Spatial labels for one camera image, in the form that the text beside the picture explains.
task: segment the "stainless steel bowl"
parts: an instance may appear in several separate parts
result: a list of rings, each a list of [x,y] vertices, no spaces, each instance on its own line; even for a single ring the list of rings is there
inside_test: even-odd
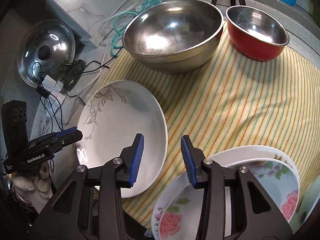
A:
[[[150,8],[129,23],[124,48],[143,65],[166,73],[195,69],[210,59],[223,31],[223,15],[200,0]]]
[[[289,35],[280,22],[259,9],[236,5],[226,10],[226,16],[232,42],[251,58],[272,60],[289,43]]]

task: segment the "red bowl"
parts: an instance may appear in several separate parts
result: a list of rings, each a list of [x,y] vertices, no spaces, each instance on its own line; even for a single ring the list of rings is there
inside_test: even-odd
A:
[[[232,42],[248,57],[260,61],[272,60],[289,43],[285,28],[261,10],[236,5],[226,10],[226,16]]]

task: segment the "small black device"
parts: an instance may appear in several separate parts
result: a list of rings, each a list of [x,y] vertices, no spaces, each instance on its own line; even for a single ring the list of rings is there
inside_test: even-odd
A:
[[[28,143],[27,104],[12,100],[1,107],[2,127],[7,152],[15,157]]]
[[[83,60],[79,59],[73,61],[71,64],[61,64],[58,75],[62,76],[62,83],[67,91],[73,90],[75,85],[81,78],[82,72],[84,71],[86,64]]]
[[[77,130],[77,127],[72,127],[28,142],[26,103],[12,100],[4,104],[1,111],[7,147],[7,157],[3,165],[7,174],[19,171],[36,175],[41,163],[54,158],[54,154],[63,147],[82,139],[82,132]]]

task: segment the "striped towel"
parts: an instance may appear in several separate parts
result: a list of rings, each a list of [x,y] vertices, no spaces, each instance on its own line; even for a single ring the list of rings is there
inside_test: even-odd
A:
[[[320,72],[286,47],[274,60],[259,62],[233,46],[224,26],[212,59],[191,72],[151,70],[123,51],[100,87],[136,81],[156,97],[168,127],[162,172],[144,193],[123,200],[124,210],[150,228],[161,192],[185,167],[180,138],[188,134],[205,156],[243,145],[267,145],[295,162],[301,196],[320,172]]]

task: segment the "plate with gray leaf pattern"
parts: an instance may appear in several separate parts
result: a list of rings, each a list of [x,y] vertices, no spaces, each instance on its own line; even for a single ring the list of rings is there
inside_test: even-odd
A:
[[[89,99],[77,127],[83,134],[77,142],[77,157],[88,168],[118,157],[137,133],[143,134],[137,181],[132,188],[121,189],[122,198],[142,193],[158,177],[167,153],[167,125],[161,106],[144,86],[129,80],[105,85]]]

